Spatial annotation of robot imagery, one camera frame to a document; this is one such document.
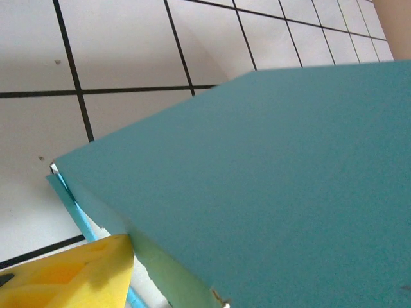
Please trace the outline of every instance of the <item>black grid line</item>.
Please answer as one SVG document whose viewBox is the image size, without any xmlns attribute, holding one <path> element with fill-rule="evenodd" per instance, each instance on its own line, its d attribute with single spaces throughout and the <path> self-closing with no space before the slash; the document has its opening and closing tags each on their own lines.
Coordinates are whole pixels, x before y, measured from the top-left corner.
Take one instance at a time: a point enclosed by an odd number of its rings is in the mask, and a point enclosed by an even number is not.
<svg viewBox="0 0 411 308">
<path fill-rule="evenodd" d="M 324 28 L 326 30 L 332 30 L 332 31 L 337 31 L 337 32 L 342 32 L 342 33 L 348 33 L 348 34 L 354 34 L 354 35 L 358 35 L 360 37 L 368 37 L 370 39 L 374 39 L 374 40 L 382 40 L 382 41 L 387 41 L 387 39 L 385 38 L 380 38 L 380 37 L 372 37 L 370 35 L 365 35 L 365 34 L 361 34 L 361 33 L 356 33 L 356 32 L 351 32 L 348 30 L 341 30 L 341 29 L 336 29 L 336 28 L 332 28 L 332 27 L 327 27 L 327 26 L 321 26 L 319 24 L 312 24 L 310 22 L 305 22 L 305 21 L 298 21 L 295 19 L 290 19 L 287 17 L 281 17 L 281 16 L 275 16 L 275 15 L 271 15 L 271 14 L 266 14 L 266 13 L 261 13 L 261 12 L 255 12 L 252 10 L 246 10 L 244 8 L 234 8 L 232 6 L 228 6 L 228 5 L 224 5 L 224 4 L 218 4 L 218 3 L 212 3 L 212 2 L 207 2 L 204 0 L 181 0 L 181 1 L 188 1 L 188 2 L 194 2 L 194 3 L 199 3 L 199 4 L 204 4 L 204 5 L 211 5 L 211 6 L 216 6 L 219 8 L 226 8 L 228 10 L 237 10 L 239 12 L 244 12 L 244 13 L 249 13 L 249 14 L 254 14 L 254 15 L 259 15 L 259 16 L 265 16 L 265 17 L 270 17 L 270 18 L 274 18 L 274 19 L 280 19 L 282 21 L 289 21 L 289 22 L 295 22 L 297 24 L 305 24 L 306 26 L 312 26 L 312 27 L 316 27 L 316 28 Z"/>
<path fill-rule="evenodd" d="M 324 36 L 324 39 L 326 40 L 329 54 L 331 55 L 331 59 L 333 59 L 333 63 L 334 63 L 334 65 L 335 65 L 334 56 L 333 56 L 333 53 L 332 53 L 332 51 L 331 51 L 331 48 L 330 48 L 330 46 L 329 46 L 329 44 L 328 44 L 328 39 L 327 39 L 327 36 L 326 36 L 326 32 L 324 31 L 324 28 L 322 27 L 321 20 L 320 20 L 320 16 L 319 16 L 319 13 L 318 13 L 318 11 L 317 11 L 317 7 L 315 7 L 314 0 L 311 0 L 311 2 L 313 3 L 313 6 L 314 6 L 315 15 L 317 15 L 317 19 L 319 20 L 319 23 L 320 23 L 320 26 L 321 26 L 321 30 L 322 30 L 322 34 L 323 34 L 323 36 Z"/>
<path fill-rule="evenodd" d="M 51 244 L 49 246 L 37 249 L 37 250 L 33 250 L 32 252 L 28 252 L 28 253 L 24 253 L 22 255 L 18 255 L 17 257 L 13 257 L 11 259 L 5 260 L 3 262 L 0 262 L 0 270 L 3 270 L 5 268 L 9 268 L 10 266 L 15 266 L 18 263 L 22 263 L 31 259 L 34 259 L 36 257 L 40 257 L 41 255 L 44 255 L 46 253 L 49 252 L 53 252 L 55 250 L 67 247 L 69 245 L 78 243 L 85 240 L 83 235 L 78 235 L 78 236 L 74 236 L 70 239 L 65 239 L 64 241 L 55 243 L 55 244 Z"/>
<path fill-rule="evenodd" d="M 338 7 L 339 7 L 339 9 L 340 9 L 341 15 L 342 15 L 342 20 L 344 21 L 345 27 L 346 27 L 347 30 L 348 30 L 347 21 L 345 20 L 344 13 L 342 12 L 342 9 L 341 9 L 341 6 L 340 6 L 340 1 L 339 1 L 339 0 L 336 0 L 336 1 L 337 1 L 337 4 L 338 4 Z M 358 56 L 358 53 L 357 53 L 357 49 L 355 48 L 355 45 L 354 45 L 352 33 L 348 33 L 348 34 L 349 34 L 349 39 L 351 40 L 351 43 L 352 43 L 352 45 L 353 45 L 353 48 L 354 48 L 355 55 L 356 55 L 356 57 L 357 57 L 358 63 L 361 63 L 361 62 L 360 62 L 360 57 Z"/>
<path fill-rule="evenodd" d="M 217 85 L 193 85 L 193 89 L 210 89 Z M 190 90 L 189 85 L 171 85 L 165 87 L 134 87 L 134 88 L 106 88 L 106 89 L 81 89 L 83 95 L 86 94 L 107 94 L 107 93 L 133 93 L 133 92 L 157 92 Z M 44 96 L 68 96 L 77 95 L 75 90 L 52 90 L 52 91 L 30 91 L 30 92 L 0 92 L 1 98 L 37 98 Z"/>
<path fill-rule="evenodd" d="M 174 35 L 175 43 L 176 43 L 176 45 L 177 45 L 177 49 L 179 50 L 179 54 L 180 54 L 182 66 L 183 66 L 183 68 L 184 68 L 184 72 L 186 73 L 187 82 L 188 82 L 188 85 L 189 85 L 189 87 L 190 87 L 189 89 L 190 89 L 191 95 L 192 95 L 192 96 L 195 96 L 195 92 L 194 92 L 194 88 L 193 88 L 193 83 L 191 82 L 191 77 L 190 77 L 190 73 L 189 73 L 189 71 L 188 71 L 188 66 L 187 66 L 187 63 L 186 63 L 186 59 L 184 58 L 184 54 L 183 54 L 183 52 L 182 52 L 182 48 L 181 48 L 179 36 L 177 35 L 177 30 L 175 29 L 175 25 L 174 25 L 174 21 L 173 21 L 173 16 L 171 15 L 170 7 L 168 6 L 168 1 L 167 1 L 167 0 L 164 0 L 164 5 L 165 5 L 165 7 L 166 7 L 168 20 L 170 21 L 171 30 L 173 30 L 173 35 Z"/>
<path fill-rule="evenodd" d="M 284 9 L 283 9 L 283 5 L 281 4 L 281 0 L 278 0 L 278 3 L 280 4 L 280 9 L 281 9 L 281 11 L 282 11 L 282 13 L 283 13 L 284 20 L 285 20 L 285 24 L 287 25 L 288 33 L 290 34 L 291 41 L 293 42 L 293 46 L 294 46 L 295 52 L 297 53 L 298 62 L 300 62 L 300 66 L 302 67 L 301 57 L 300 57 L 300 54 L 299 54 L 299 52 L 298 52 L 297 45 L 295 45 L 295 41 L 294 41 L 293 35 L 292 35 L 292 33 L 291 33 L 290 25 L 288 24 L 288 20 L 287 20 L 287 18 L 285 17 L 285 12 L 284 12 Z"/>
<path fill-rule="evenodd" d="M 74 57 L 73 57 L 73 53 L 70 47 L 69 36 L 67 34 L 66 26 L 63 20 L 63 13 L 60 8 L 60 3 L 58 2 L 58 0 L 53 0 L 53 4 L 54 4 L 54 9 L 57 15 L 58 26 L 60 27 L 60 32 L 62 34 L 64 48 L 66 49 L 67 59 L 69 61 L 71 76 L 73 77 L 73 81 L 74 81 L 74 87 L 76 89 L 78 103 L 80 105 L 80 110 L 82 112 L 85 132 L 87 133 L 87 138 L 89 139 L 89 142 L 91 142 L 91 141 L 94 141 L 94 136 L 92 134 L 90 119 L 87 113 L 87 108 L 85 106 L 84 97 L 81 92 L 82 88 L 80 86 L 80 79 L 77 74 L 76 64 L 74 63 Z"/>
<path fill-rule="evenodd" d="M 358 8 L 360 9 L 360 13 L 361 13 L 361 16 L 362 16 L 362 20 L 364 21 L 364 24 L 365 24 L 365 28 L 367 29 L 367 33 L 368 33 L 369 36 L 371 36 L 370 30 L 368 29 L 367 21 L 365 21 L 364 14 L 362 13 L 361 6 L 360 6 L 358 0 L 356 0 L 356 1 L 357 1 Z M 371 44 L 372 44 L 372 48 L 374 48 L 374 52 L 375 52 L 375 54 L 376 54 L 376 56 L 377 56 L 377 59 L 378 59 L 378 61 L 380 62 L 380 58 L 379 58 L 379 56 L 378 56 L 377 49 L 375 48 L 374 41 L 372 40 L 372 38 L 371 38 Z"/>
<path fill-rule="evenodd" d="M 243 37 L 244 37 L 244 40 L 245 40 L 245 44 L 247 45 L 247 49 L 249 50 L 249 54 L 250 54 L 252 66 L 254 67 L 254 70 L 257 71 L 256 62 L 254 61 L 254 57 L 252 56 L 252 52 L 251 52 L 249 40 L 247 39 L 247 36 L 246 36 L 246 34 L 245 34 L 244 27 L 243 27 L 243 23 L 241 22 L 240 13 L 238 13 L 237 6 L 236 6 L 236 1 L 235 1 L 235 0 L 232 0 L 232 5 L 233 5 L 234 8 L 235 8 L 236 15 L 237 15 L 237 19 L 238 19 L 238 23 L 240 24 L 240 28 L 241 28 L 241 32 L 243 33 Z"/>
</svg>

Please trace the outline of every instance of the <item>yellow object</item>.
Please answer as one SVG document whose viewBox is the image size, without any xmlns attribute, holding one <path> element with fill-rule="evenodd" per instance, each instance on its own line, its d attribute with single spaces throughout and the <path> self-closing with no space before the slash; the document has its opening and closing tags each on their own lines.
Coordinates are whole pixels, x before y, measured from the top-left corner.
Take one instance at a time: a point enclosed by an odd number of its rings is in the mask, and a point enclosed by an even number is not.
<svg viewBox="0 0 411 308">
<path fill-rule="evenodd" d="M 0 307 L 124 307 L 132 270 L 128 236 L 113 235 L 0 272 L 12 277 L 0 287 Z"/>
</svg>

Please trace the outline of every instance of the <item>teal board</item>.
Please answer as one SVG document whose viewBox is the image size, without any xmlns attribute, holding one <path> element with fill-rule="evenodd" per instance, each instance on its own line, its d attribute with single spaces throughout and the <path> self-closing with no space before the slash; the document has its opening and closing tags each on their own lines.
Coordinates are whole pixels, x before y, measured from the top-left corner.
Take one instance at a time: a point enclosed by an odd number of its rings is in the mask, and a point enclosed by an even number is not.
<svg viewBox="0 0 411 308">
<path fill-rule="evenodd" d="M 411 62 L 249 73 L 56 162 L 231 307 L 411 307 Z"/>
</svg>

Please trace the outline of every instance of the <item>blue edge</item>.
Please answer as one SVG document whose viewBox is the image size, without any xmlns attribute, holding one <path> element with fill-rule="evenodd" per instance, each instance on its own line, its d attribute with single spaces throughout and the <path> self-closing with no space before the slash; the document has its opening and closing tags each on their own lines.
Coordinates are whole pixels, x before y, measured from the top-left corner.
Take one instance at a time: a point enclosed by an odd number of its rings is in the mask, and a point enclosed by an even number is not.
<svg viewBox="0 0 411 308">
<path fill-rule="evenodd" d="M 90 223 L 87 220 L 87 217 L 85 216 L 80 206 L 77 204 L 69 188 L 64 182 L 62 176 L 60 174 L 49 175 L 47 179 L 49 183 L 53 186 L 53 188 L 56 190 L 56 193 L 62 200 L 68 213 L 70 213 L 72 219 L 84 235 L 87 242 L 97 241 L 98 238 L 96 234 L 93 232 Z M 132 308 L 147 308 L 147 305 L 140 298 L 140 296 L 138 296 L 138 294 L 133 290 L 132 287 L 128 288 L 127 302 L 131 305 Z"/>
</svg>

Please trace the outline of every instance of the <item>light blue strip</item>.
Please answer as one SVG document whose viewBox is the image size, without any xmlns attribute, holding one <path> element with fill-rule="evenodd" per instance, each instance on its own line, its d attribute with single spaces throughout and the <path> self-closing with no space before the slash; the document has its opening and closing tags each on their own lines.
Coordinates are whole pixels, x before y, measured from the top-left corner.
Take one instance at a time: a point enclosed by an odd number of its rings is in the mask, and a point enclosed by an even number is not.
<svg viewBox="0 0 411 308">
<path fill-rule="evenodd" d="M 80 206 L 77 204 L 76 200 L 70 193 L 70 190 L 68 189 L 66 183 L 63 180 L 63 177 L 57 173 L 57 177 L 60 180 L 60 182 L 63 184 L 64 188 L 68 192 L 68 194 L 71 197 L 71 200 L 74 203 L 74 207 L 70 206 L 70 210 L 68 208 L 68 204 L 66 205 L 66 208 L 68 209 L 72 219 L 76 223 L 77 227 L 80 229 L 82 234 L 84 235 L 85 239 L 87 242 L 94 242 L 98 240 L 97 235 L 94 233 L 92 230 L 92 227 L 87 220 L 87 217 L 85 216 L 85 213 L 83 210 L 80 208 Z M 137 295 L 137 293 L 133 290 L 132 287 L 128 288 L 127 292 L 127 301 L 131 305 L 132 308 L 147 308 L 147 305 L 143 302 L 143 300 Z"/>
</svg>

